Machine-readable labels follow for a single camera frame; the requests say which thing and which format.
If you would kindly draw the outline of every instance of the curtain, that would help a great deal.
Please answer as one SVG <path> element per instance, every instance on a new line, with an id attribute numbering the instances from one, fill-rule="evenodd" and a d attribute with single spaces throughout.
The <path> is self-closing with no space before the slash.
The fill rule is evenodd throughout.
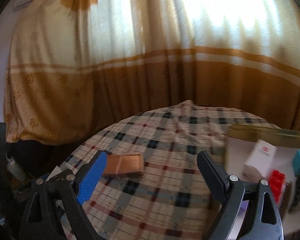
<path id="1" fill-rule="evenodd" d="M 7 142 L 62 144 L 186 99 L 300 130 L 293 0 L 34 0 L 18 22 Z"/>

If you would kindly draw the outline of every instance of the plaid bedspread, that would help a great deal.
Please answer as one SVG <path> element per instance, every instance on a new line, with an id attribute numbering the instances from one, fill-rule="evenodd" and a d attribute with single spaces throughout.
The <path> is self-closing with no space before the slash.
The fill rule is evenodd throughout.
<path id="1" fill-rule="evenodd" d="M 210 225 L 210 192 L 196 165 L 202 150 L 223 162 L 222 147 L 232 123 L 272 127 L 266 120 L 234 108 L 179 105 L 140 113 L 97 133 L 61 165 L 76 173 L 98 150 L 144 154 L 141 178 L 107 179 L 83 205 L 105 239 L 201 239 Z M 62 218 L 68 239 L 75 239 Z"/>

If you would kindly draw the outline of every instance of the bottle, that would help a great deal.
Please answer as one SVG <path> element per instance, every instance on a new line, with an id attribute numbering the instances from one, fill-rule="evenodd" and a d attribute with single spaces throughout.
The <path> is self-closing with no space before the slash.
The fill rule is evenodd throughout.
<path id="1" fill-rule="evenodd" d="M 26 173 L 22 167 L 11 157 L 10 159 L 6 156 L 8 161 L 7 170 L 20 182 L 26 179 Z"/>

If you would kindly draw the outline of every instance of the brown curtain stripe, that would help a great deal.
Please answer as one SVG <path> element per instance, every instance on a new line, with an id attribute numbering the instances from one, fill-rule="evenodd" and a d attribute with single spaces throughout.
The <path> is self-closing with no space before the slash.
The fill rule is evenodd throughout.
<path id="1" fill-rule="evenodd" d="M 121 59 L 113 59 L 113 60 L 108 60 L 100 64 L 96 65 L 90 65 L 90 66 L 81 66 L 81 67 L 71 67 L 71 66 L 66 66 L 66 65 L 50 65 L 50 64 L 21 64 L 21 65 L 11 65 L 11 68 L 25 68 L 25 67 L 33 67 L 33 68 L 44 68 L 44 67 L 51 67 L 54 69 L 65 69 L 65 68 L 75 68 L 80 71 L 81 69 L 94 69 L 96 70 L 98 67 L 102 67 L 107 64 L 114 64 L 114 63 L 125 63 L 128 61 L 136 61 L 139 59 L 144 59 L 147 60 L 151 57 L 156 57 L 156 56 L 182 56 L 182 55 L 195 55 L 197 53 L 207 53 L 211 55 L 220 55 L 220 56 L 234 56 L 234 57 L 240 57 L 242 59 L 250 60 L 253 62 L 258 62 L 258 63 L 264 63 L 270 66 L 273 66 L 279 70 L 282 70 L 288 74 L 294 75 L 298 78 L 300 78 L 300 70 L 291 67 L 285 64 L 282 64 L 278 61 L 275 61 L 271 57 L 266 57 L 263 55 L 254 55 L 254 54 L 249 54 L 246 53 L 242 50 L 239 49 L 216 49 L 216 48 L 209 48 L 209 47 L 195 47 L 194 49 L 171 49 L 171 50 L 157 50 L 157 51 L 152 51 L 146 54 L 142 55 L 137 55 L 134 57 L 127 57 L 127 58 L 121 58 Z"/>

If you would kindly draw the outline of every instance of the screw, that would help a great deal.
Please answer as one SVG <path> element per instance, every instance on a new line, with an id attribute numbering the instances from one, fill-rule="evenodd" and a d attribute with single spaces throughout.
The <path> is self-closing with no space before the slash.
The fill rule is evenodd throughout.
<path id="1" fill-rule="evenodd" d="M 230 175 L 231 181 L 238 181 L 238 177 L 236 175 Z"/>
<path id="2" fill-rule="evenodd" d="M 43 183 L 43 179 L 37 179 L 37 181 L 35 182 L 37 185 L 41 185 Z"/>
<path id="3" fill-rule="evenodd" d="M 66 176 L 66 179 L 71 181 L 71 180 L 74 180 L 74 175 L 73 174 L 69 174 Z"/>
<path id="4" fill-rule="evenodd" d="M 267 186 L 268 185 L 268 181 L 266 181 L 265 179 L 262 179 L 261 180 L 261 184 L 264 185 L 264 186 Z"/>

